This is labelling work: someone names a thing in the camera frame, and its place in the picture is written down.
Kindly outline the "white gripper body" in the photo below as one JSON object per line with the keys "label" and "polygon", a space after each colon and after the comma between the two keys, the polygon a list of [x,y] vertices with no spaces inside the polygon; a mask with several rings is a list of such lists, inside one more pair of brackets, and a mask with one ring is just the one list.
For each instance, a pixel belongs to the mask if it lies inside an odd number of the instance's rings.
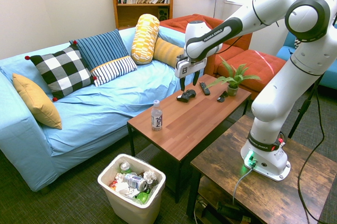
{"label": "white gripper body", "polygon": [[189,59],[178,61],[175,68],[175,76],[179,79],[195,73],[206,67],[207,59],[192,63]]}

